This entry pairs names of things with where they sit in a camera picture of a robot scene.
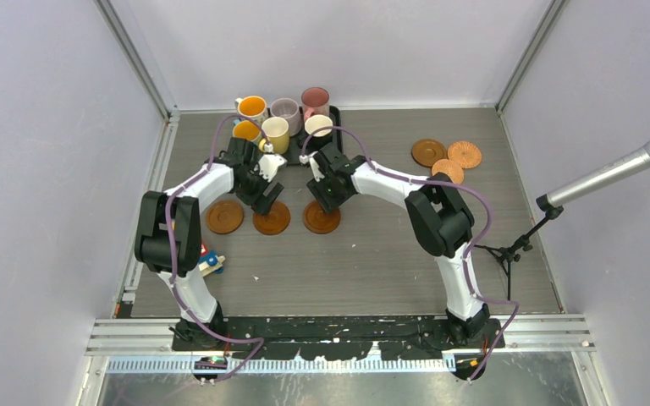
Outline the brown wooden coaster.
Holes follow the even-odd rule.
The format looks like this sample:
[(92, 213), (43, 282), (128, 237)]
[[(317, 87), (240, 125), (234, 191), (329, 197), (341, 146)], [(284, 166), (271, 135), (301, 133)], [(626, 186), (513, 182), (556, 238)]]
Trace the brown wooden coaster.
[(435, 162), (448, 156), (446, 147), (433, 139), (416, 141), (411, 147), (410, 154), (421, 167), (431, 167)]
[(325, 212), (320, 203), (313, 200), (304, 209), (302, 221), (312, 233), (331, 233), (339, 226), (341, 213), (339, 208), (335, 208), (331, 212)]
[(244, 221), (245, 213), (237, 200), (220, 200), (207, 209), (206, 225), (216, 234), (236, 231)]
[(280, 200), (276, 200), (267, 215), (253, 213), (252, 221), (255, 229), (264, 235), (282, 233), (290, 224), (289, 208)]

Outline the black mug cream inside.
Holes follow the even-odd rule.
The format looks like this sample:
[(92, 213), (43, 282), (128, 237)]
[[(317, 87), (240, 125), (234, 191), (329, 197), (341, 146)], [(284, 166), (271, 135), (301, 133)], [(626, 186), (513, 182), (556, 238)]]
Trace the black mug cream inside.
[(307, 143), (307, 151), (317, 151), (329, 144), (333, 139), (333, 120), (325, 115), (313, 115), (304, 123), (304, 135), (299, 141), (299, 147), (302, 148), (308, 136), (311, 136)]

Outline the woven rattan coaster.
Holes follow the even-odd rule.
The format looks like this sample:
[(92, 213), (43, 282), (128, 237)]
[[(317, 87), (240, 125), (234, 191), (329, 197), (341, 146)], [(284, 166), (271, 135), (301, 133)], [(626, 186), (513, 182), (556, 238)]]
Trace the woven rattan coaster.
[(447, 175), (454, 184), (462, 184), (465, 179), (464, 168), (458, 162), (447, 158), (437, 160), (431, 166), (432, 176), (440, 173)]
[(464, 169), (472, 169), (482, 162), (482, 152), (469, 141), (456, 141), (448, 147), (448, 157)]

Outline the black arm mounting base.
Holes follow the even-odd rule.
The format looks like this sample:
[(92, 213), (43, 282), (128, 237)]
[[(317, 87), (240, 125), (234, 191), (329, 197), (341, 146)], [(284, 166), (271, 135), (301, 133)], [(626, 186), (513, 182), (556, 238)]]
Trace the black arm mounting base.
[(192, 322), (178, 321), (170, 329), (175, 351), (216, 351), (235, 359), (244, 359), (257, 338), (264, 343), (255, 359), (269, 360), (361, 360), (372, 350), (387, 361), (437, 359), (445, 350), (482, 354), (485, 348), (504, 346), (494, 340), (500, 331), (497, 319), (466, 337), (454, 332), (446, 319), (432, 315), (230, 317), (216, 328), (225, 341)]

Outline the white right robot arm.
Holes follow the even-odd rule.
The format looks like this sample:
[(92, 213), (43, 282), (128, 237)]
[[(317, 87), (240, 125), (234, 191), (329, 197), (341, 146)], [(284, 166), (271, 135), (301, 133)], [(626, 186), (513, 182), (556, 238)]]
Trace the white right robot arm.
[(482, 337), (490, 313), (469, 251), (475, 218), (446, 176), (400, 173), (364, 156), (349, 159), (333, 145), (301, 154), (300, 162), (312, 170), (307, 187), (326, 213), (354, 195), (374, 196), (405, 208), (416, 241), (434, 257), (443, 279), (450, 339), (466, 348)]

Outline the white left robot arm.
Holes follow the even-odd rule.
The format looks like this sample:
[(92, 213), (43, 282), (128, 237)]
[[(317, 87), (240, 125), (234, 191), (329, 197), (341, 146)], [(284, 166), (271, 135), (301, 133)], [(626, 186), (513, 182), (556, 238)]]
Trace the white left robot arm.
[(286, 163), (280, 154), (232, 138), (226, 150), (211, 155), (183, 183), (141, 198), (135, 258), (167, 284), (179, 306), (179, 325), (192, 329), (206, 350), (224, 343), (227, 327), (199, 269), (201, 214), (226, 194), (236, 195), (256, 214), (268, 214), (284, 188), (274, 179)]

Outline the toy block house car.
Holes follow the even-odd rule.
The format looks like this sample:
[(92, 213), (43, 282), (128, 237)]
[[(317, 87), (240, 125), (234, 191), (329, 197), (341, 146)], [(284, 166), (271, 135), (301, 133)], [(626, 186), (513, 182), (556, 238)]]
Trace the toy block house car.
[(198, 268), (203, 277), (223, 273), (225, 260), (224, 255), (219, 255), (215, 250), (210, 250), (205, 243), (201, 243)]

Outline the yellow mug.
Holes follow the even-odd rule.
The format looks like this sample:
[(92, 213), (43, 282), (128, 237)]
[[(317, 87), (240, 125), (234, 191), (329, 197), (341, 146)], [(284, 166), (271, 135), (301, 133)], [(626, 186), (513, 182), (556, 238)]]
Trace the yellow mug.
[(264, 153), (283, 155), (289, 149), (289, 123), (281, 117), (267, 118), (262, 123), (264, 137), (259, 143), (259, 150)]

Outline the blue mug orange inside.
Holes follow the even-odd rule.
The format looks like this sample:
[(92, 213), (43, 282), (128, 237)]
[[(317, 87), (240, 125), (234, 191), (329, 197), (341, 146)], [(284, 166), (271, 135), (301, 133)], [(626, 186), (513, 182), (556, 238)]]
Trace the blue mug orange inside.
[(262, 139), (262, 132), (256, 124), (242, 120), (233, 127), (232, 137), (258, 144)]

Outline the white mug orange inside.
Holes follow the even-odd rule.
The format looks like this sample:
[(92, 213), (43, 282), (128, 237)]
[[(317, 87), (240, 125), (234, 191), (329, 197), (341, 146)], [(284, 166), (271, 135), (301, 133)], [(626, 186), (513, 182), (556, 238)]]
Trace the white mug orange inside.
[(268, 117), (267, 102), (260, 96), (246, 96), (234, 100), (236, 112), (258, 124), (262, 124)]

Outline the lilac mug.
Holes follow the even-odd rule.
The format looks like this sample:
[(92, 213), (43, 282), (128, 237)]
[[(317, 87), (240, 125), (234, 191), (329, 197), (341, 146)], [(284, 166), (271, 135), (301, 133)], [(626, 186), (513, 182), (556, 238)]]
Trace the lilac mug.
[(291, 136), (296, 136), (302, 130), (302, 112), (296, 100), (279, 98), (273, 101), (270, 106), (270, 114), (272, 117), (281, 117), (287, 121)]

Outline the pink patterned mug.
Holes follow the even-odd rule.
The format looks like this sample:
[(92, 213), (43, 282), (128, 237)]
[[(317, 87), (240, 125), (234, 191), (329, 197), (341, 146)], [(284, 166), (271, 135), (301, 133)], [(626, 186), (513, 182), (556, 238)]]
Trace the pink patterned mug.
[(310, 87), (301, 94), (303, 121), (314, 115), (328, 116), (330, 95), (322, 87)]

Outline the black microphone tripod stand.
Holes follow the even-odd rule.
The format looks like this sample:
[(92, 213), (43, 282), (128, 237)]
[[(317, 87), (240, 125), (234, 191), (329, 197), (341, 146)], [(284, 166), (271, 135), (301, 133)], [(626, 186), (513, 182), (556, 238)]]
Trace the black microphone tripod stand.
[(518, 237), (510, 246), (501, 246), (498, 248), (476, 244), (475, 247), (481, 250), (486, 250), (499, 264), (507, 278), (507, 300), (512, 300), (512, 264), (521, 260), (520, 252), (527, 252), (533, 249), (531, 238), (537, 233), (545, 224), (557, 219), (564, 211), (563, 206), (552, 206), (546, 202), (544, 196), (537, 199), (537, 203), (544, 203), (544, 218), (537, 222), (526, 233)]

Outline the silver microphone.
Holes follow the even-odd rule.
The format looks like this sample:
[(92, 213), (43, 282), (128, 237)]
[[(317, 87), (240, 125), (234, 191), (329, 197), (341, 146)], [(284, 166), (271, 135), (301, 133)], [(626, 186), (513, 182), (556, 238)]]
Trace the silver microphone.
[(650, 168), (650, 140), (637, 150), (537, 197), (542, 211), (554, 209)]

